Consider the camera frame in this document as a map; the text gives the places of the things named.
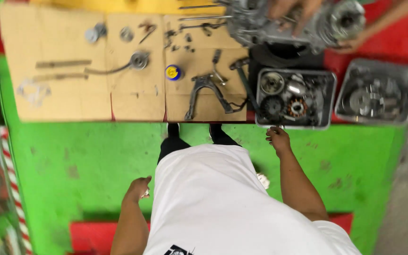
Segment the metal bracket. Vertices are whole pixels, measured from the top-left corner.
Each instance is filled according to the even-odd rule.
[[[218,100],[220,101],[221,105],[223,106],[224,113],[236,113],[240,112],[243,107],[246,104],[246,100],[243,102],[242,105],[235,104],[233,102],[228,102],[227,100],[224,99],[223,94],[221,93],[220,89],[212,82],[213,74],[207,74],[205,76],[200,76],[200,77],[193,77],[191,78],[191,81],[195,82],[195,86],[191,90],[190,94],[190,109],[188,112],[185,114],[184,120],[192,120],[194,117],[194,111],[195,111],[195,105],[196,105],[196,98],[198,97],[198,92],[199,90],[203,88],[209,88],[213,90],[215,95],[217,96]],[[231,105],[234,105],[238,107],[238,109],[233,109]]]

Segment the gear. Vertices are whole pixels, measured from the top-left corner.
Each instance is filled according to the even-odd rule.
[[[301,117],[306,114],[308,105],[303,98],[294,98],[287,106],[287,112],[292,117]]]
[[[284,102],[279,96],[268,96],[260,105],[263,117],[271,121],[279,121],[284,109]]]

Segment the white t-shirt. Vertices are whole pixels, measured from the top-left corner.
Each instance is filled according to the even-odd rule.
[[[246,149],[212,144],[173,152],[156,168],[144,254],[187,253],[360,254],[338,225],[269,197]]]

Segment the black shoe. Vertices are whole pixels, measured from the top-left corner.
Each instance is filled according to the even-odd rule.
[[[208,132],[210,135],[210,138],[214,139],[221,135],[221,133],[224,133],[223,130],[221,129],[222,124],[210,124],[208,127]]]
[[[178,123],[167,123],[168,137],[179,137],[180,126]]]

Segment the yellow surface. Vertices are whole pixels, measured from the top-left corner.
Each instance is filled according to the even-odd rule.
[[[212,4],[210,0],[31,0],[31,2],[107,13],[222,14],[224,12],[223,7],[179,10],[181,6]]]

